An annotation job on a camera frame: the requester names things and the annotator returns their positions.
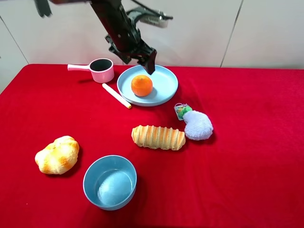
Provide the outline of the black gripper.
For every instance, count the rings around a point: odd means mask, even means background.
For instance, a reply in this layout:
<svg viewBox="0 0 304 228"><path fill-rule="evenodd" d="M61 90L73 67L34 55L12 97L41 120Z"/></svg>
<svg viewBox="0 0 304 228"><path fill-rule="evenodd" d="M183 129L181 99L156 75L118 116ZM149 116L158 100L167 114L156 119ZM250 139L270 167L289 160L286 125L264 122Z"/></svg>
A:
<svg viewBox="0 0 304 228"><path fill-rule="evenodd" d="M117 55L125 64L136 59L149 75L155 71L157 51L149 47L141 38L141 32L132 22L105 23L108 35L105 37L111 45L109 51Z"/></svg>

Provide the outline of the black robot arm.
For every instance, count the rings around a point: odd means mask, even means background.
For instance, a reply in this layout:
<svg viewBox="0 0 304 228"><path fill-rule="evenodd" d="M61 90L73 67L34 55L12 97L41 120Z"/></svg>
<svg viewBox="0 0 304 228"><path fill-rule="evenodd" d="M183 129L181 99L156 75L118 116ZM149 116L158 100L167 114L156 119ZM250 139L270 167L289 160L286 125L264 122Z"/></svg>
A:
<svg viewBox="0 0 304 228"><path fill-rule="evenodd" d="M132 59L138 60L151 75L155 71L157 51L144 42L136 23L144 16L157 14L142 4L126 12L120 0L90 0L89 3L108 33L105 39L110 44L109 51L126 64Z"/></svg>

